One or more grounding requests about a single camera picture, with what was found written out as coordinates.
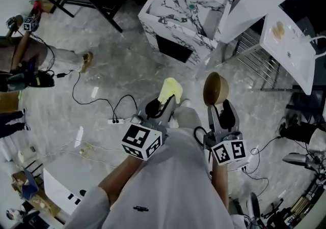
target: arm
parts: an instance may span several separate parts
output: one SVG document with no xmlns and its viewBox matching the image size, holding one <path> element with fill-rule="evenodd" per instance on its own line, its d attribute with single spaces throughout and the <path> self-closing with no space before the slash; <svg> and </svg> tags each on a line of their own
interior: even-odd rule
<svg viewBox="0 0 326 229">
<path fill-rule="evenodd" d="M 69 217 L 63 229 L 98 229 L 106 220 L 110 206 L 143 161 L 128 156 L 104 180 L 86 193 L 83 201 Z"/>
<path fill-rule="evenodd" d="M 128 182 L 129 178 L 137 171 L 142 164 L 142 160 L 128 156 L 115 170 L 99 183 L 108 197 L 110 206 L 118 199 L 121 190 Z"/>
<path fill-rule="evenodd" d="M 212 185 L 219 194 L 224 206 L 229 210 L 228 166 L 219 166 L 213 157 Z"/>
<path fill-rule="evenodd" d="M 26 32 L 20 40 L 12 58 L 11 70 L 16 70 L 29 44 L 31 33 Z"/>
</svg>

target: cardboard box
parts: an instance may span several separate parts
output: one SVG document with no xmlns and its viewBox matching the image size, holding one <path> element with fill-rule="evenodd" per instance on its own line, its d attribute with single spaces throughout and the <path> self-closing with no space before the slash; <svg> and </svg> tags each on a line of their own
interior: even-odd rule
<svg viewBox="0 0 326 229">
<path fill-rule="evenodd" d="M 0 93 L 0 113 L 18 110 L 18 92 Z"/>
</svg>

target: white box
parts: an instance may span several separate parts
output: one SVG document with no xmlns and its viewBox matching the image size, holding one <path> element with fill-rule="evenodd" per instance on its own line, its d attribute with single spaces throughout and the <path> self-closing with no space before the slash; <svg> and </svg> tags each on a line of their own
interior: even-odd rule
<svg viewBox="0 0 326 229">
<path fill-rule="evenodd" d="M 139 124 L 130 124 L 122 139 L 124 151 L 134 157 L 147 160 L 162 146 L 162 132 Z"/>
<path fill-rule="evenodd" d="M 246 158 L 244 140 L 226 140 L 211 148 L 219 165 L 226 165 Z"/>
<path fill-rule="evenodd" d="M 43 169 L 45 194 L 71 215 L 87 192 L 108 174 L 104 164 L 65 153 Z"/>
</svg>

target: white shirt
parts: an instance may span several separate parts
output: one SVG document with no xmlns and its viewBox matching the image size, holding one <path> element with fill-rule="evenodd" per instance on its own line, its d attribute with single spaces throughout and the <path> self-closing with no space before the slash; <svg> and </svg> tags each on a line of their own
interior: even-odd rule
<svg viewBox="0 0 326 229">
<path fill-rule="evenodd" d="M 64 229 L 246 228 L 242 216 L 230 216 L 211 184 L 204 153 L 192 130 L 171 129 L 165 144 L 141 166 L 109 206 L 96 187 Z"/>
</svg>

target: wooden bowl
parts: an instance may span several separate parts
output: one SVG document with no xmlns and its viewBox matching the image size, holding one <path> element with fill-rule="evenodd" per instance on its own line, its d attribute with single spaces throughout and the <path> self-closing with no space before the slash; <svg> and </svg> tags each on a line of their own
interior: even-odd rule
<svg viewBox="0 0 326 229">
<path fill-rule="evenodd" d="M 217 72 L 212 72 L 205 81 L 204 102 L 206 106 L 223 103 L 229 94 L 227 81 Z"/>
</svg>

